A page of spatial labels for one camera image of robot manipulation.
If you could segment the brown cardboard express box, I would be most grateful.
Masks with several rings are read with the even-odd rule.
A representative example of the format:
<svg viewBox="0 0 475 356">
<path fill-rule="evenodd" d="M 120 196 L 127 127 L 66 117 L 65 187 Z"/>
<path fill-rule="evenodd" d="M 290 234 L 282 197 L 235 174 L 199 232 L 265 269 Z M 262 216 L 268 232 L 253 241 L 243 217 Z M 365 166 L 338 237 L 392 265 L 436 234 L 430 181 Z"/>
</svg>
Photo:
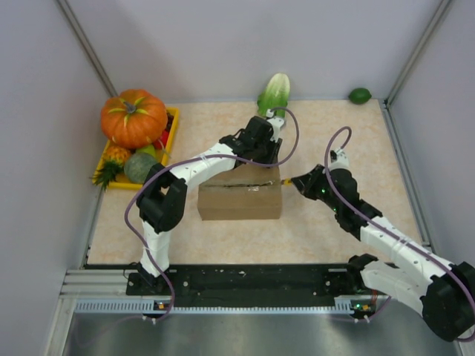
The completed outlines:
<svg viewBox="0 0 475 356">
<path fill-rule="evenodd" d="M 280 168 L 241 165 L 198 188 L 202 220 L 278 220 L 283 206 Z"/>
</svg>

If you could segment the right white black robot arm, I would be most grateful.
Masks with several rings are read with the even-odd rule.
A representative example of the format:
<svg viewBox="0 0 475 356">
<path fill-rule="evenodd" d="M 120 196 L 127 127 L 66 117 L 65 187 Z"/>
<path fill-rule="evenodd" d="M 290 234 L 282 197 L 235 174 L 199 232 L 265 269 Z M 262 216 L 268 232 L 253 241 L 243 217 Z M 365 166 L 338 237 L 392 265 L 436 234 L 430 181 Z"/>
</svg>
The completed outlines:
<svg viewBox="0 0 475 356">
<path fill-rule="evenodd" d="M 474 267 L 452 263 L 403 235 L 377 208 L 361 199 L 351 172 L 327 173 L 316 165 L 293 177 L 299 193 L 320 200 L 335 213 L 340 227 L 357 240 L 386 254 L 391 264 L 364 254 L 350 259 L 348 288 L 361 294 L 375 289 L 414 310 L 441 339 L 462 341 L 474 326 Z"/>
</svg>

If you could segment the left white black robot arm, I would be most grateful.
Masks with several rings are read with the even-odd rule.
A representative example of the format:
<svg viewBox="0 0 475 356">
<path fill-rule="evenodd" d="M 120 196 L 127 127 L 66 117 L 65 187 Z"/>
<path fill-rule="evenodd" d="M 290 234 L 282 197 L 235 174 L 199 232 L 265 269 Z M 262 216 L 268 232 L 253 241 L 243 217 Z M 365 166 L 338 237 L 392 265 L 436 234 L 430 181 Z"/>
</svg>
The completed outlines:
<svg viewBox="0 0 475 356">
<path fill-rule="evenodd" d="M 223 172 L 252 163 L 270 168 L 277 165 L 286 120 L 279 116 L 253 116 L 244 129 L 222 137 L 207 151 L 182 164 L 155 165 L 148 174 L 148 187 L 137 199 L 146 246 L 140 260 L 142 284 L 152 294 L 168 287 L 168 249 L 171 231 L 183 218 L 187 193 Z"/>
</svg>

